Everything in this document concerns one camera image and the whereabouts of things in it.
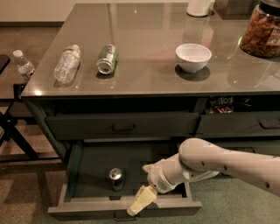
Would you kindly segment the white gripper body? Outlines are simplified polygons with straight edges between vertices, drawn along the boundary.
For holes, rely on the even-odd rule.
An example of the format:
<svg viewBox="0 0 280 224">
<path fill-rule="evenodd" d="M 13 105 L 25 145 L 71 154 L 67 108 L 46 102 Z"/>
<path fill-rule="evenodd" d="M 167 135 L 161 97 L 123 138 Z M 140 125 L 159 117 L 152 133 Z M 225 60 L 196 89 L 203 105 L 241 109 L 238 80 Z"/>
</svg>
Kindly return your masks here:
<svg viewBox="0 0 280 224">
<path fill-rule="evenodd" d="M 147 181 L 158 193 L 168 193 L 179 184 L 177 171 L 178 163 L 174 159 L 161 159 L 148 173 Z"/>
</svg>

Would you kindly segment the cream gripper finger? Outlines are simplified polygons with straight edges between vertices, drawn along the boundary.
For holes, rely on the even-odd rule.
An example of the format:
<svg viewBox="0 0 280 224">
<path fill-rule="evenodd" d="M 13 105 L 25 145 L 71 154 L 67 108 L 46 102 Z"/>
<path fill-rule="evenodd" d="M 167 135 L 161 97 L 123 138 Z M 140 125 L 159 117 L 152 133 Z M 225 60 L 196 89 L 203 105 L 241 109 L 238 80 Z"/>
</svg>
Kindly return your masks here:
<svg viewBox="0 0 280 224">
<path fill-rule="evenodd" d="M 144 172 L 149 173 L 154 167 L 154 164 L 145 164 L 142 169 Z"/>
<path fill-rule="evenodd" d="M 138 190 L 132 204 L 127 209 L 128 215 L 135 216 L 139 214 L 157 198 L 157 195 L 158 192 L 152 186 L 142 185 Z"/>
</svg>

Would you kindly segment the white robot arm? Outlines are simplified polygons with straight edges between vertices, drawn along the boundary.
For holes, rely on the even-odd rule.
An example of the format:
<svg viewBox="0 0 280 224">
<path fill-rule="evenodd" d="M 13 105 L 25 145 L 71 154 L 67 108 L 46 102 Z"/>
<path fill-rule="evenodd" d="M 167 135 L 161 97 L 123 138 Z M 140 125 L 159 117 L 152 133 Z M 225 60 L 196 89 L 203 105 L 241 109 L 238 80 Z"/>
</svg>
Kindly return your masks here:
<svg viewBox="0 0 280 224">
<path fill-rule="evenodd" d="M 280 195 L 280 157 L 227 150 L 200 138 L 186 139 L 178 153 L 143 167 L 147 186 L 138 190 L 127 213 L 139 214 L 156 200 L 184 182 L 210 179 L 219 173 Z"/>
</svg>

